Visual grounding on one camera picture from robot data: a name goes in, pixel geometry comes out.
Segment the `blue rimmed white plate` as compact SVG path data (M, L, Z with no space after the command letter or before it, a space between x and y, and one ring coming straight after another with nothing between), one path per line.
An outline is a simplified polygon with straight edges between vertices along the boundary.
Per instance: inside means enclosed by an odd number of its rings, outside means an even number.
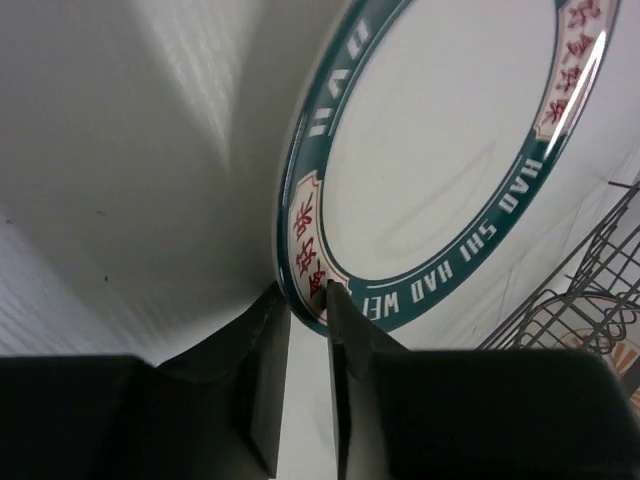
M351 1L300 100L278 181L274 263L328 332L329 284L393 331L494 254L563 154L635 1Z

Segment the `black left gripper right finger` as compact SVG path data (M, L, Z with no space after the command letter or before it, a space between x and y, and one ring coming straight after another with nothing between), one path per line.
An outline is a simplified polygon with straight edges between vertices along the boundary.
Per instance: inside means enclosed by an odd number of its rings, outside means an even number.
M576 350L412 351L326 288L341 479L635 479L639 422Z

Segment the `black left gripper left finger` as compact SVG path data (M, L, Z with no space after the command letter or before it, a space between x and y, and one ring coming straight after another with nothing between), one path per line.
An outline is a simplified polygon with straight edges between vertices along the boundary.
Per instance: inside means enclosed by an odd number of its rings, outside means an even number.
M5 479L272 479L290 312L277 285L160 365L131 355L5 357Z

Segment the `orange sunburst plate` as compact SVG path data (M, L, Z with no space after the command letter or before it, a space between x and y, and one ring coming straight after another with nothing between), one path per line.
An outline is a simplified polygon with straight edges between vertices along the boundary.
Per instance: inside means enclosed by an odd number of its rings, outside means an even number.
M639 305L620 295L587 292L536 306L520 337L522 347L576 349L599 356L639 410Z

